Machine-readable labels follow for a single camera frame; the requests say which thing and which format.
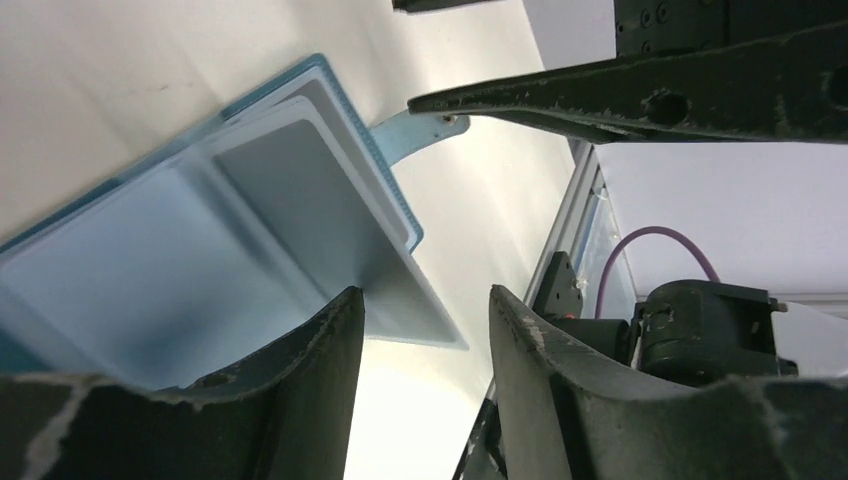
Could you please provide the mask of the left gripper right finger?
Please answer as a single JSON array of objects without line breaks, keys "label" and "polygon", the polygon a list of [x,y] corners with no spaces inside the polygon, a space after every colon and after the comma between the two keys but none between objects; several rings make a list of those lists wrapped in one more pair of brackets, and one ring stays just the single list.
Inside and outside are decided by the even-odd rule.
[{"label": "left gripper right finger", "polygon": [[843,379],[732,377],[697,389],[622,365],[557,329],[532,335],[569,479],[843,479]]}]

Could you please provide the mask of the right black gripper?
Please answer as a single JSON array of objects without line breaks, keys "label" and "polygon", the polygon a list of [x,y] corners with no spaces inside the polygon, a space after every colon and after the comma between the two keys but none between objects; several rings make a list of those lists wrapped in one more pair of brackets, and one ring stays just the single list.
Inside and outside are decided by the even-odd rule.
[{"label": "right black gripper", "polygon": [[846,142],[845,1],[616,0],[614,14],[622,58],[428,93],[408,109],[595,144]]}]

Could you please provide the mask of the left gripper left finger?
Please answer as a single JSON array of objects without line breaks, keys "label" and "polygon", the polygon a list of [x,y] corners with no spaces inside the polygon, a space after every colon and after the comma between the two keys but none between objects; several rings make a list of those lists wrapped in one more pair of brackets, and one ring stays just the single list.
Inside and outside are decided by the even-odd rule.
[{"label": "left gripper left finger", "polygon": [[311,319],[187,388],[100,374],[1,379],[5,479],[340,479],[364,338],[348,287]]}]

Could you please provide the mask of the blue card holder wallet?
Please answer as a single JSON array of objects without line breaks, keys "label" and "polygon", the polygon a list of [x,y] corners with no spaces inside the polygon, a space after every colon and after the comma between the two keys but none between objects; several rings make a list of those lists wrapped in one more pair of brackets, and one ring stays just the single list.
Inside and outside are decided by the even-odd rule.
[{"label": "blue card holder wallet", "polygon": [[392,172],[465,133],[466,116],[402,111],[368,127],[327,59],[312,55],[1,248],[1,370],[95,372],[147,389],[186,386],[302,325],[322,292],[235,188],[211,141],[255,121],[308,119],[414,279],[365,296],[365,334],[464,348],[413,259],[423,239]]}]

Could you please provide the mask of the dark credit card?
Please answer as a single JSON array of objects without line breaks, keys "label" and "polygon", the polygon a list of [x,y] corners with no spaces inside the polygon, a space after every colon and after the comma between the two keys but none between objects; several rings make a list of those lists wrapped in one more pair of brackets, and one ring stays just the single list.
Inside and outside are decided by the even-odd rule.
[{"label": "dark credit card", "polygon": [[395,297],[413,286],[323,125],[255,121],[218,135],[210,147],[235,188],[322,292],[357,286],[371,297]]}]

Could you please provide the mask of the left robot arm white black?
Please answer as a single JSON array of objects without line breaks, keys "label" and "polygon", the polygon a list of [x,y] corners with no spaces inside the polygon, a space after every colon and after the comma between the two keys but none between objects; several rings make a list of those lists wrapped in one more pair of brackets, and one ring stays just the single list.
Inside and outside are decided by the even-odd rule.
[{"label": "left robot arm white black", "polygon": [[[496,399],[462,479],[843,479],[847,382],[780,358],[778,303],[700,280],[631,322],[553,319],[490,292]],[[1,379],[5,479],[339,479],[363,346],[349,287],[186,389],[101,375]]]}]

